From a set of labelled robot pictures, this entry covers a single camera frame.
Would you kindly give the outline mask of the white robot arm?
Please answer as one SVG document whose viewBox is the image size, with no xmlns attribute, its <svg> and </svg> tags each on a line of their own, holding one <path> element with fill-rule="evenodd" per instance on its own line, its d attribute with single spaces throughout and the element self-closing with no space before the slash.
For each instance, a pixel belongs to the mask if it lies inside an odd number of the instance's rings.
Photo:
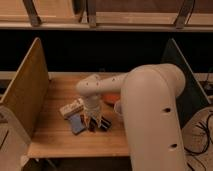
<svg viewBox="0 0 213 171">
<path fill-rule="evenodd" d="M 76 85 L 90 116 L 102 93 L 118 92 L 133 171 L 187 171 L 176 98 L 184 90 L 183 71 L 174 64 L 139 66 L 101 79 L 91 75 Z"/>
</svg>

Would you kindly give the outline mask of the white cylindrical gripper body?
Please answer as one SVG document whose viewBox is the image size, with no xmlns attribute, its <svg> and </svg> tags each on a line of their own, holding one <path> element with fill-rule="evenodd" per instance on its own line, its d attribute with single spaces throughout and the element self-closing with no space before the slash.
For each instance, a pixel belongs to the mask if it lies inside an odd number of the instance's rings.
<svg viewBox="0 0 213 171">
<path fill-rule="evenodd" d="M 84 97 L 84 110 L 87 116 L 95 120 L 101 119 L 101 104 L 99 96 Z"/>
</svg>

